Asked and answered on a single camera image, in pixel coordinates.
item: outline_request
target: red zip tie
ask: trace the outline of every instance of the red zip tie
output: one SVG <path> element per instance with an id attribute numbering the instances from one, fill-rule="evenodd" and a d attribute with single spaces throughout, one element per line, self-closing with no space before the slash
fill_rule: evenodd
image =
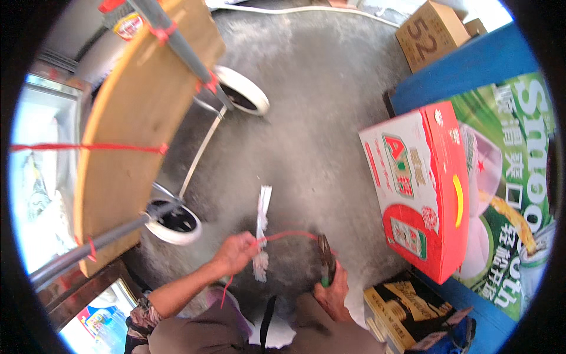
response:
<path id="1" fill-rule="evenodd" d="M 271 236 L 262 237 L 262 238 L 258 239 L 257 241 L 255 241 L 253 244 L 251 244 L 250 247 L 257 246 L 258 244 L 260 244 L 261 242 L 263 242 L 265 240 L 275 241 L 275 240 L 279 240 L 282 237 L 290 236 L 290 235 L 306 236 L 306 237 L 310 238 L 311 240 L 318 241 L 318 236 L 313 235 L 310 232 L 291 230 L 291 231 L 283 231 L 283 232 L 280 232 L 280 233 L 276 233 L 276 234 L 273 234 Z M 333 255 L 337 255 L 336 251 L 334 251 L 333 249 L 330 249 L 330 252 Z M 232 280 L 234 280 L 234 275 L 230 276 L 230 280 L 228 280 L 228 282 L 226 283 L 226 286 L 224 286 L 224 293 L 222 294 L 222 302 L 220 303 L 220 309 L 222 309 L 222 306 L 224 305 L 224 298 L 226 297 L 226 291 L 228 290 L 228 287 L 232 283 Z"/>
<path id="2" fill-rule="evenodd" d="M 96 248 L 90 236 L 88 236 L 88 243 L 90 243 L 91 245 L 91 253 L 88 255 L 88 259 L 90 259 L 93 262 L 96 262 Z"/>
<path id="3" fill-rule="evenodd" d="M 75 243 L 78 245 L 79 242 L 79 238 L 75 235 Z M 94 242 L 92 242 L 92 238 L 90 236 L 88 236 L 88 243 L 91 245 L 91 253 L 88 255 L 88 259 L 90 259 L 93 262 L 96 262 L 96 248 L 95 248 L 95 244 Z"/>
<path id="4" fill-rule="evenodd" d="M 160 46 L 163 46 L 165 42 L 169 40 L 169 36 L 177 29 L 177 23 L 173 20 L 171 20 L 171 26 L 169 26 L 169 28 L 153 28 L 149 23 L 147 26 L 149 26 L 149 31 L 159 40 Z"/>
<path id="5" fill-rule="evenodd" d="M 153 152 L 165 155 L 169 146 L 163 143 L 160 147 L 141 147 L 132 145 L 122 145 L 122 144 L 110 144 L 110 143 L 96 143 L 92 145 L 85 144 L 60 144 L 60 143 L 43 143 L 35 145 L 21 145 L 13 144 L 10 146 L 12 151 L 21 150 L 67 150 L 67 149 L 87 149 L 87 150 L 132 150 L 132 151 L 143 151 L 143 152 Z"/>
<path id="6" fill-rule="evenodd" d="M 218 85 L 218 77 L 210 70 L 208 69 L 208 73 L 211 75 L 211 80 L 210 82 L 207 83 L 203 83 L 202 81 L 199 81 L 196 83 L 196 92 L 200 93 L 200 87 L 204 86 L 204 88 L 209 89 L 212 93 L 216 94 L 216 85 Z"/>

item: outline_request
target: number 52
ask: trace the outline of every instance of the number 52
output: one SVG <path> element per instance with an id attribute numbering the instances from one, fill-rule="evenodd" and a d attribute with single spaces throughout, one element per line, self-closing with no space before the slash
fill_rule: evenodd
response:
<path id="1" fill-rule="evenodd" d="M 416 18 L 415 21 L 413 21 L 413 25 L 416 28 L 415 32 L 413 31 L 410 25 L 407 27 L 407 30 L 409 32 L 409 36 L 411 36 L 415 40 L 421 38 L 423 34 L 423 30 L 428 32 L 428 26 L 426 26 L 425 21 L 420 17 Z M 436 39 L 430 34 L 428 35 L 428 38 L 431 40 L 430 45 L 422 45 L 421 43 L 415 43 L 415 47 L 417 48 L 417 51 L 419 52 L 419 55 L 421 56 L 422 60 L 425 60 L 424 59 L 425 55 L 423 52 L 434 53 L 438 49 L 438 45 L 436 44 Z"/>

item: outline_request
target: pliers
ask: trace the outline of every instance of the pliers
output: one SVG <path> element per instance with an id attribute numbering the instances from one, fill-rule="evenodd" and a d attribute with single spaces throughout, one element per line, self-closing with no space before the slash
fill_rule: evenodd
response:
<path id="1" fill-rule="evenodd" d="M 320 279 L 320 283 L 324 288 L 328 288 L 334 281 L 334 275 L 336 274 L 336 258 L 330 250 L 326 235 L 319 235 L 318 243 L 320 259 L 322 260 L 322 278 Z"/>

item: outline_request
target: refrigerator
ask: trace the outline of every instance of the refrigerator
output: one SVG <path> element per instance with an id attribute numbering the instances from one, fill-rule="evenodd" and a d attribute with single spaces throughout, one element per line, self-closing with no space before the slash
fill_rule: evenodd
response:
<path id="1" fill-rule="evenodd" d="M 11 144 L 81 140 L 90 95 L 55 78 L 28 74 Z M 12 229 L 28 274 L 77 246 L 72 224 L 79 150 L 12 151 L 8 190 Z M 120 259 L 88 279 L 75 266 L 37 297 L 70 352 L 124 353 L 126 318 L 143 296 Z"/>

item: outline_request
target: pants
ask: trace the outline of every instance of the pants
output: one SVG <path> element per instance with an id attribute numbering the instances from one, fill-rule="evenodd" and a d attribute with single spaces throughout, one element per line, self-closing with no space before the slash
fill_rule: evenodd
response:
<path id="1" fill-rule="evenodd" d="M 259 354 L 259 346 L 248 344 L 238 329 L 237 310 L 216 302 L 202 315 L 163 320 L 149 337 L 151 354 Z M 379 343 L 354 322 L 334 322 L 310 294 L 297 300 L 297 332 L 293 342 L 268 353 L 284 354 L 384 354 Z"/>

